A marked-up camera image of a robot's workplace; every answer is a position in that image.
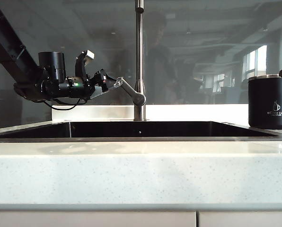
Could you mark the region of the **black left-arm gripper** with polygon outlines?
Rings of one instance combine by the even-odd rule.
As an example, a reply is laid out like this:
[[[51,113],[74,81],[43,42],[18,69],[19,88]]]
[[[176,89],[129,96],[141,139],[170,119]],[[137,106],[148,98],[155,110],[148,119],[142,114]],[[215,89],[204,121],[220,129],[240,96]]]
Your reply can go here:
[[[90,95],[89,99],[94,99],[103,93],[114,92],[122,86],[123,77],[113,78],[108,76],[106,72],[101,69],[94,74],[94,77],[90,81]]]

